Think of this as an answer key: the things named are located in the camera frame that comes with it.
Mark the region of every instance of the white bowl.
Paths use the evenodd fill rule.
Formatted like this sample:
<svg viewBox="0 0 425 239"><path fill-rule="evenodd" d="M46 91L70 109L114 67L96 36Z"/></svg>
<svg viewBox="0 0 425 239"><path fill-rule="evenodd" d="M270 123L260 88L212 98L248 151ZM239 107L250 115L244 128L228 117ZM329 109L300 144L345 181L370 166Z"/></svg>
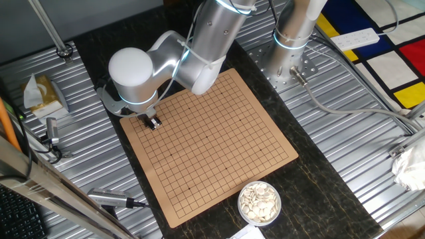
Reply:
<svg viewBox="0 0 425 239"><path fill-rule="evenodd" d="M240 198L242 197L242 192L244 192L245 191L245 189L247 189L248 187L251 187L252 185L254 185L254 184L257 184L257 183L264 183L265 185L267 185L267 187L270 187L270 188L272 188L273 190L274 190L274 194L276 195L276 198L277 198L277 205L278 205L278 211L277 211L277 213L272 217L272 218L270 218L269 220L267 220L267 221L264 221L264 222L256 222L256 221L254 221L254 220L252 220L252 219L249 219L248 218L248 216L246 215L246 214L244 214L243 212L242 212L242 209L241 209L241 205L240 205ZM268 183L266 183L266 182L262 182L262 181L254 181L254 182L252 182L252 183L248 183L247 185L245 185L245 187L240 191L240 193L239 193L239 197L238 197L238 210L239 210L239 213L240 213L240 215L242 216L242 218L247 222L247 223L249 223L249 224L252 224L252 225L255 225L255 226L265 226L265 225L269 225L270 223L272 223L277 217L278 217L278 215L279 215L279 212L280 212L280 210L282 209L282 202L281 202L281 200L280 200L280 196L279 196L279 194L278 194L278 192L277 192L277 190L272 186L272 185L270 185L270 184L268 184Z"/></svg>

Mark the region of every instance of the power strip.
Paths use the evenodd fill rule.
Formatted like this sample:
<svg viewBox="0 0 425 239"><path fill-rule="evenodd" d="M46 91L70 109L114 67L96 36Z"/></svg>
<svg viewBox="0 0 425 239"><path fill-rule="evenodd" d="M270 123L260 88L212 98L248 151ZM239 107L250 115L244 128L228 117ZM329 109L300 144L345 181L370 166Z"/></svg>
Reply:
<svg viewBox="0 0 425 239"><path fill-rule="evenodd" d="M361 46L375 44L379 41L379 36L372 28L368 28L336 37L331 37L331 39L339 49L346 51L359 48Z"/></svg>

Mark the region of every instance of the black countertop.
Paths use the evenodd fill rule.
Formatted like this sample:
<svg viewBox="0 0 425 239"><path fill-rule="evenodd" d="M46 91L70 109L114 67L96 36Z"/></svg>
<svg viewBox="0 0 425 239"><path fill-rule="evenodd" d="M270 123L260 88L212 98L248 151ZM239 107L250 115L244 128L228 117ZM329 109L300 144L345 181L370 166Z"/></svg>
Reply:
<svg viewBox="0 0 425 239"><path fill-rule="evenodd" d="M187 35L191 23L190 3L159 7L96 29L74 39L93 81L108 73L108 61L117 50L137 47L148 50L168 30ZM261 179L273 185L282 200L279 217L260 228L266 238L372 238L382 229L291 115L257 66L235 42L223 69L235 68L264 109L281 129L299 159ZM172 92L182 89L177 83ZM154 208L160 208L152 188L119 123L110 114L135 174ZM247 223L239 215L237 195L214 205L186 223L170 228L161 212L155 213L165 238L229 238Z"/></svg>

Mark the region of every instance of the orange pole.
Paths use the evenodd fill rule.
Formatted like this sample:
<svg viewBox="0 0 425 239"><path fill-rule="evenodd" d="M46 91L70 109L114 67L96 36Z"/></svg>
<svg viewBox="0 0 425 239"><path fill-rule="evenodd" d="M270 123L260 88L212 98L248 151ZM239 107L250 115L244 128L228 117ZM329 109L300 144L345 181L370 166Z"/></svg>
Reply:
<svg viewBox="0 0 425 239"><path fill-rule="evenodd" d="M15 130L13 130L11 119L9 118L9 115L7 114L6 107L3 103L3 100L0 98L0 120L3 124L3 127L5 128L7 140L19 151L22 152L21 147L19 146L18 139L15 135Z"/></svg>

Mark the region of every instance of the robotic arm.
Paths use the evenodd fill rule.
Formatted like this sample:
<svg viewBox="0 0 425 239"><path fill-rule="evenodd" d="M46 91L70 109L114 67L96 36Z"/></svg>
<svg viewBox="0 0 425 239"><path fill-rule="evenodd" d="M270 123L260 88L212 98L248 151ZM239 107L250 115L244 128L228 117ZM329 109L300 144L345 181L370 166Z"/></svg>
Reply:
<svg viewBox="0 0 425 239"><path fill-rule="evenodd" d="M247 16L255 9L255 2L206 0L198 8L191 43L175 31L167 31L147 52L137 48L117 51L111 57L108 68L122 101L112 104L115 109L111 111L116 114L122 107L127 107L138 115L143 114L145 123L155 129L161 124L155 117L154 106L159 98L157 89L162 83L172 78L192 93L204 94L214 84L226 53ZM288 7L282 11L276 29L278 35L275 33L274 36L274 50L270 56L266 56L270 59L271 72L280 71L280 75L289 77L289 69L298 67L300 52L325 2L294 0L287 3ZM295 54L297 60L293 57L287 60L288 56ZM104 93L101 96L106 105L105 99L111 98Z"/></svg>

